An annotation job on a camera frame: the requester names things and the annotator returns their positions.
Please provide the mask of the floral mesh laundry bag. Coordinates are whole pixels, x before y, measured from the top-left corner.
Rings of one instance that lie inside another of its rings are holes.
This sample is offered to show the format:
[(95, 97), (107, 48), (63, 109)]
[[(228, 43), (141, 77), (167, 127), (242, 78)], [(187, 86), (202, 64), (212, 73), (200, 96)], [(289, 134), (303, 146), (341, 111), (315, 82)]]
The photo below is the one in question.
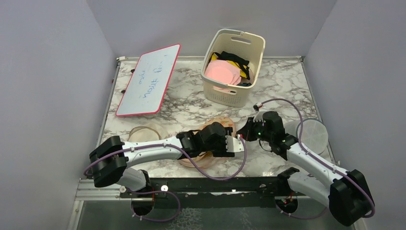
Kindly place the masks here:
[[(232, 127), (233, 128), (232, 136), (234, 137), (236, 135), (236, 132), (235, 132), (236, 126), (235, 126), (233, 120), (230, 119), (229, 117), (212, 118), (212, 119), (206, 121), (198, 129), (202, 130), (203, 128), (205, 128), (206, 126), (208, 126), (214, 122), (220, 123), (223, 127)], [(216, 165), (219, 165), (219, 164), (225, 162), (226, 158), (214, 157), (213, 154), (210, 151), (208, 151), (208, 152), (202, 152), (199, 156), (193, 158), (192, 160), (197, 164), (197, 166), (199, 168), (208, 169), (210, 167), (214, 167)], [(182, 165), (184, 167), (194, 168), (193, 164), (188, 159), (182, 159), (182, 160), (179, 160), (178, 162), (180, 163), (180, 165)]]

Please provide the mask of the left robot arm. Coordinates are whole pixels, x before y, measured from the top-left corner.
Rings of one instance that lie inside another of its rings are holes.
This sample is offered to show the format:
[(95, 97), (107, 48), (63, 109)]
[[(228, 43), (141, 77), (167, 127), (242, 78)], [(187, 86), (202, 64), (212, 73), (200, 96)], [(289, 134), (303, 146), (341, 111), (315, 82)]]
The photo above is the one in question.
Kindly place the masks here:
[(232, 136), (232, 127), (224, 127), (218, 122), (209, 124), (201, 130), (189, 130), (167, 139), (146, 142), (121, 141), (112, 136), (100, 144), (90, 155), (90, 164), (84, 175), (91, 176), (96, 188), (119, 184), (143, 197), (150, 192), (149, 176), (145, 170), (136, 170), (134, 166), (160, 160), (188, 159), (205, 177), (225, 181), (237, 176), (241, 169), (228, 177), (213, 177), (205, 173), (194, 161), (203, 152), (211, 152), (214, 157), (234, 157), (244, 154), (247, 160), (247, 148), (243, 138)]

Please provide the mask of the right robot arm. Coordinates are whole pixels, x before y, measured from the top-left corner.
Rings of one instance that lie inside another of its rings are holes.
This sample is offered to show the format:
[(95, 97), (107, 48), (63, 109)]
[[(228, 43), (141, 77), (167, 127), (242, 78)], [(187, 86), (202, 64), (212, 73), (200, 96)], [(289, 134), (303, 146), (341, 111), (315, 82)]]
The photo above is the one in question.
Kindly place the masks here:
[(374, 214), (375, 205), (364, 175), (358, 170), (347, 171), (313, 153), (285, 131), (277, 112), (259, 112), (249, 117), (237, 134), (247, 142), (267, 142), (273, 153), (310, 173), (307, 176), (290, 169), (279, 174), (276, 188), (280, 194), (302, 193), (323, 204), (344, 226)]

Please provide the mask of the cream plastic laundry basket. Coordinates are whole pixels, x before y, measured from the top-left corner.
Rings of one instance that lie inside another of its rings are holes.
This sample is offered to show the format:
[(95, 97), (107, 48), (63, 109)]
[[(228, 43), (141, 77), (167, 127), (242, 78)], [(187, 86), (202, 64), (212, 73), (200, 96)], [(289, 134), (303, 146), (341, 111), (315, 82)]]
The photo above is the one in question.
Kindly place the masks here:
[[(220, 29), (217, 31), (206, 52), (201, 70), (203, 92), (206, 99), (227, 106), (243, 107), (257, 82), (265, 44), (265, 39), (260, 35), (234, 29)], [(250, 86), (222, 83), (205, 75), (211, 56), (214, 52), (221, 53), (222, 51), (249, 61), (248, 67), (253, 76), (249, 80), (242, 79), (241, 83), (249, 82), (251, 83)]]

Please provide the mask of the pink cloth in basket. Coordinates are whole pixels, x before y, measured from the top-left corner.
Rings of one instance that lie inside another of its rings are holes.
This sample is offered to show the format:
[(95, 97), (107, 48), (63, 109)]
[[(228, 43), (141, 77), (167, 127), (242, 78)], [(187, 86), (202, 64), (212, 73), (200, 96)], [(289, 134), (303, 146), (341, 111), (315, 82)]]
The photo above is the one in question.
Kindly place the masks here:
[(210, 61), (204, 74), (209, 79), (230, 85), (238, 85), (242, 79), (240, 69), (225, 60)]

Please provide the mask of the black and yellow garment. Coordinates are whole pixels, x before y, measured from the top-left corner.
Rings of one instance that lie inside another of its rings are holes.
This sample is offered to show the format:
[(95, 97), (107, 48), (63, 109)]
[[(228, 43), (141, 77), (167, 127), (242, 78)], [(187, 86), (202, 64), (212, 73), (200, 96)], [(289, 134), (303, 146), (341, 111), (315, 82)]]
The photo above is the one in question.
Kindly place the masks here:
[(251, 74), (250, 74), (250, 67), (249, 61), (245, 60), (235, 54), (228, 53), (225, 51), (222, 51), (221, 53), (214, 52), (210, 58), (211, 61), (213, 60), (224, 60), (228, 62), (229, 64), (237, 67), (240, 69), (240, 76), (242, 78), (245, 78), (247, 80), (250, 80)]

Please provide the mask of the red-framed whiteboard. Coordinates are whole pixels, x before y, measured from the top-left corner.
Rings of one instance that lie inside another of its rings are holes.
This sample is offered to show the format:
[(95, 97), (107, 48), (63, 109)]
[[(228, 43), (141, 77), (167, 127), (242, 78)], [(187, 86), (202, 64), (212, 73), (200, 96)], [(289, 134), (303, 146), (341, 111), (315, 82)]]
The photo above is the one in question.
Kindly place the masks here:
[(140, 56), (115, 112), (117, 117), (160, 110), (180, 49), (180, 44), (174, 44)]

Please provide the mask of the black mounting rail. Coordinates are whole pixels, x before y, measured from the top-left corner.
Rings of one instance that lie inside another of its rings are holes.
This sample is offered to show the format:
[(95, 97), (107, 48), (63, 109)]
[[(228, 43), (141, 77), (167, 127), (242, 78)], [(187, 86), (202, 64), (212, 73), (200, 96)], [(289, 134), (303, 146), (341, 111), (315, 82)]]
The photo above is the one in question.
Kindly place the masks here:
[(234, 208), (275, 207), (275, 200), (296, 197), (282, 187), (275, 176), (236, 177), (227, 181), (208, 178), (152, 178), (146, 189), (151, 195), (140, 195), (125, 189), (119, 197), (127, 198), (134, 205), (170, 208)]

